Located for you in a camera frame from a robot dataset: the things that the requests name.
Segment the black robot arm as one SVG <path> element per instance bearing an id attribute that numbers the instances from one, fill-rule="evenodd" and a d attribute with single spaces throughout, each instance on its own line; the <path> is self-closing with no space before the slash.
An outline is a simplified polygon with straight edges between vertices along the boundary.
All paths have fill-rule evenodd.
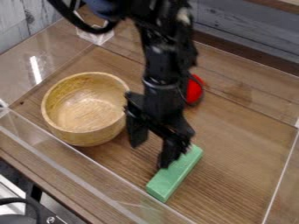
<path id="1" fill-rule="evenodd" d="M 166 168 L 191 146 L 195 131 L 183 117 L 190 69 L 196 65 L 188 0 L 84 0 L 110 22 L 132 19 L 144 52 L 142 94 L 126 93 L 126 126 L 132 147 L 155 133 L 163 139 L 158 166 Z"/>

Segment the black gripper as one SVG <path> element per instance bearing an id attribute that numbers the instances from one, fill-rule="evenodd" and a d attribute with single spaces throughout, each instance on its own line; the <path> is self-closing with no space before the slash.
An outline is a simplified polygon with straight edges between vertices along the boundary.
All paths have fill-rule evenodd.
<path id="1" fill-rule="evenodd" d="M 195 131 L 184 116 L 184 99 L 180 82 L 156 83 L 143 78 L 144 92 L 126 93 L 126 129 L 134 148 L 148 139 L 152 131 L 163 139 L 158 168 L 167 169 L 187 153 Z"/>

